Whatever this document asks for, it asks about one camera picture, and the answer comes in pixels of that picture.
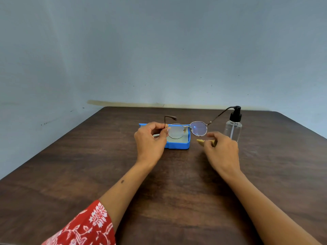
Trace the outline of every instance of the wooden table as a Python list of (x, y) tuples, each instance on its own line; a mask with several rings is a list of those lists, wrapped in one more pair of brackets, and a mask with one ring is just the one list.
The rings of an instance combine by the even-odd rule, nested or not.
[[(0, 243), (40, 244), (134, 164), (138, 123), (209, 122), (218, 110), (105, 107), (0, 181)], [(242, 171), (327, 244), (327, 140), (277, 112), (243, 111)], [(230, 112), (209, 126), (222, 131)], [(245, 210), (190, 149), (166, 149), (116, 233), (117, 244), (261, 244)]]

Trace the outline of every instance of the black pump nozzle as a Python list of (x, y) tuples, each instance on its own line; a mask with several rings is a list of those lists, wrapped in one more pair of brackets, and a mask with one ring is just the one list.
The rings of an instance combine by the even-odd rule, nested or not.
[(231, 113), (231, 116), (229, 118), (232, 122), (240, 122), (242, 118), (241, 107), (240, 106), (234, 106), (234, 112)]

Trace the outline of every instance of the clear plastic bottle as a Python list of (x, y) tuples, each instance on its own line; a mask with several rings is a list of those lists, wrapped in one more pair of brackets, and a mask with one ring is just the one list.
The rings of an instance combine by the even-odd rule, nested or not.
[(226, 136), (229, 136), (231, 140), (235, 140), (238, 142), (238, 139), (240, 138), (242, 129), (242, 124), (239, 122), (233, 122), (233, 121), (227, 121), (224, 134)]
[(229, 136), (231, 140), (235, 140), (238, 142), (238, 139), (240, 138), (242, 124), (240, 123), (242, 114), (241, 107), (235, 106), (234, 112), (231, 113), (230, 120), (226, 123), (224, 134), (226, 136)]

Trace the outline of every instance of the floral print fabric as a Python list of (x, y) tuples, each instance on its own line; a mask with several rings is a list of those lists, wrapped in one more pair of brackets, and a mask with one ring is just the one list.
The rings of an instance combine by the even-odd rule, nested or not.
[(42, 245), (115, 245), (110, 217), (100, 201), (94, 201), (62, 230)]

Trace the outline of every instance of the eyeglass temple arm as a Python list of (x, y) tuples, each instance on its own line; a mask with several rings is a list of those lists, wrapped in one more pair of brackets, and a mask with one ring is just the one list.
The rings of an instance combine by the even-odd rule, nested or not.
[(212, 122), (215, 121), (215, 119), (217, 119), (220, 115), (222, 115), (225, 111), (227, 111), (228, 109), (230, 108), (234, 108), (234, 107), (229, 107), (229, 108), (226, 108), (224, 111), (222, 111), (217, 117), (215, 117), (212, 121), (210, 121), (209, 123), (207, 123), (207, 126), (210, 125)]
[(175, 116), (165, 115), (165, 128), (166, 128), (166, 117), (172, 118), (175, 121), (177, 120), (177, 118)]

